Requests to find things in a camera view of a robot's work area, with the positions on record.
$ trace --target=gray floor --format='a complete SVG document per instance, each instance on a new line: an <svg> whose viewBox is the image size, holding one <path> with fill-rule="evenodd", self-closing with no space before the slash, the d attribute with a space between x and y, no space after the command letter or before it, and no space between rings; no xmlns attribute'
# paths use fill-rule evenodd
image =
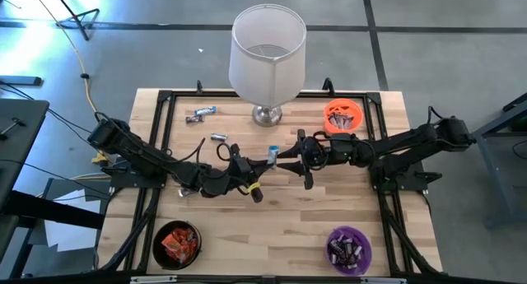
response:
<svg viewBox="0 0 527 284"><path fill-rule="evenodd" d="M3 3L0 18L49 19L35 0L12 1L22 9ZM57 0L45 1L58 16L68 16ZM230 24L248 6L276 2L296 10L310 25L366 24L362 0L67 1L77 12L99 7L98 21ZM371 1L378 26L527 26L527 0ZM128 119L139 87L189 87L197 79L205 87L229 86L229 32L96 30L89 42L76 31L69 33L92 75L97 107L116 118ZM389 88L403 91L412 126L424 123L427 106L434 105L440 114L455 114L474 130L527 91L527 35L381 33L379 40ZM368 33L310 32L306 66L306 88L320 88L331 77L338 89L379 90ZM81 70L61 31L39 23L0 29L0 69L2 74L43 77L42 87L22 90L50 101L55 111L86 128L95 126ZM70 177L97 170L89 162L92 152L61 123L47 118L28 162ZM444 175L431 186L430 200L445 271L525 282L527 229L483 227L497 201L477 147L433 156L425 167ZM25 168L16 188L38 193L46 179ZM4 260L0 275L8 264ZM39 269L31 271L38 274Z"/></svg>

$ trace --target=candy wrapper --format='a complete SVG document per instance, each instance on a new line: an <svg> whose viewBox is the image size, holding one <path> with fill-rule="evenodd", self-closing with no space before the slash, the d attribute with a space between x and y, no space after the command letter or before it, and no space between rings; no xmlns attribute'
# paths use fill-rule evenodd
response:
<svg viewBox="0 0 527 284"><path fill-rule="evenodd" d="M181 228L174 229L161 243L165 246L168 256L180 263L192 258L198 245L194 232Z"/></svg>

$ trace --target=lamp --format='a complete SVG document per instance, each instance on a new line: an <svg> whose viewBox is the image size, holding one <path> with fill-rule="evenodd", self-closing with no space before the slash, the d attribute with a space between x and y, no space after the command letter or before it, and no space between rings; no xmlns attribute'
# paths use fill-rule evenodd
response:
<svg viewBox="0 0 527 284"><path fill-rule="evenodd" d="M277 124L280 105L304 86L305 34L304 21L280 5L250 7L235 19L229 81L242 99L256 105L257 124Z"/></svg>

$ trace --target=orange bowl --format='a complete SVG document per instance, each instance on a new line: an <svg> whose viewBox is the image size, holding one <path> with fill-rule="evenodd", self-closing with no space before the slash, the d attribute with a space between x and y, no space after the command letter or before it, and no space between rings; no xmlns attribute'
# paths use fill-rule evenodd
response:
<svg viewBox="0 0 527 284"><path fill-rule="evenodd" d="M351 127L348 129L340 129L332 125L329 122L329 116L333 112L335 114L347 114L352 116L353 120ZM361 125L362 119L364 119L364 114L362 113L361 106L349 99L335 99L324 107L324 130L329 134L350 133Z"/></svg>

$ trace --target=yellow cable tie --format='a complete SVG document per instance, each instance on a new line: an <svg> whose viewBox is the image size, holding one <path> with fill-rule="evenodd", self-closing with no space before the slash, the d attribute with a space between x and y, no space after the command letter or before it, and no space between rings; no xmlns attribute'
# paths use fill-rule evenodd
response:
<svg viewBox="0 0 527 284"><path fill-rule="evenodd" d="M91 163L92 164L99 164L101 161L107 161L107 160L108 159L106 158L106 156L99 152L99 153L97 153L96 157L91 159Z"/></svg>
<svg viewBox="0 0 527 284"><path fill-rule="evenodd" d="M260 182L254 182L247 188L247 191L250 193L253 189L257 189L258 187L260 187Z"/></svg>

